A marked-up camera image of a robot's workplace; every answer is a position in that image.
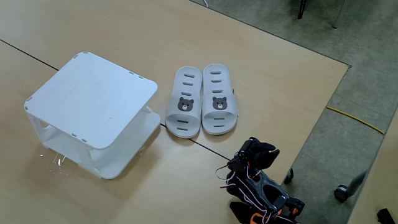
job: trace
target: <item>tan tabletop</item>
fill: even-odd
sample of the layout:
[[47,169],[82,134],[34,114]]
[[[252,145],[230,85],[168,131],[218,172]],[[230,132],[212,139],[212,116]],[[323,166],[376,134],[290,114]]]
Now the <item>tan tabletop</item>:
[[348,69],[187,0],[0,2],[0,38],[51,66],[90,51],[157,82],[150,106],[162,122],[180,67],[226,65],[238,124],[193,139],[227,157],[250,136],[276,145],[282,152],[267,173],[278,183]]
[[116,179],[58,166],[23,110],[55,72],[0,43],[0,223],[237,223],[214,174],[225,159],[163,127]]
[[376,214],[387,208],[398,222],[398,112],[395,113],[383,144],[348,223],[379,223]]

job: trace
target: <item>slipper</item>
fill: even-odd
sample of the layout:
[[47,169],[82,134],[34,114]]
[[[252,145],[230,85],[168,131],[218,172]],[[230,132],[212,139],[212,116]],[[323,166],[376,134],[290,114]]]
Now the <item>slipper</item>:
[[182,67],[175,74],[166,127],[177,137],[192,138],[199,132],[201,82],[201,71],[191,66]]
[[203,129],[209,134],[224,134],[235,127],[238,108],[224,65],[211,64],[203,71]]

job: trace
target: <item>caster wheel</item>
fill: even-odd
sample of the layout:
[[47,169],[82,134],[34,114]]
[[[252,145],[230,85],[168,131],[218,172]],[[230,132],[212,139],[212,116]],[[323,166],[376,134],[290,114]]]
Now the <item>caster wheel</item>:
[[347,186],[339,185],[335,190],[335,198],[340,202],[347,200],[349,198],[349,195],[347,194]]
[[289,173],[287,173],[286,178],[284,180],[284,184],[289,184],[294,177],[293,169],[290,169]]

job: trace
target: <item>metal leg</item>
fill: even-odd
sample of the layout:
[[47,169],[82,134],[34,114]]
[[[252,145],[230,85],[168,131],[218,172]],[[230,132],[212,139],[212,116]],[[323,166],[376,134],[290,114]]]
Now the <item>metal leg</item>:
[[365,179],[367,172],[368,171],[366,170],[353,178],[348,187],[345,185],[339,185],[338,188],[335,190],[335,198],[337,198],[341,202],[344,202],[349,197],[353,196]]
[[286,178],[284,180],[284,184],[289,184],[292,181],[293,177],[294,177],[293,169],[290,169],[289,172],[286,175]]
[[343,6],[341,7],[340,12],[338,13],[338,17],[336,19],[335,24],[333,25],[333,28],[337,29],[337,27],[340,26],[341,20],[343,18],[343,14],[344,14],[344,12],[345,12],[345,10],[347,8],[347,5],[348,5],[348,1],[349,0],[344,0]]
[[300,10],[298,12],[298,17],[297,19],[301,19],[303,17],[303,13],[304,13],[304,8],[305,8],[305,3],[307,2],[307,0],[301,0],[301,4],[300,4]]
[[353,196],[358,190],[359,186],[362,184],[363,179],[365,179],[365,175],[367,173],[367,170],[356,176],[354,179],[352,179],[351,183],[349,183],[349,186],[347,188],[347,194],[349,196]]

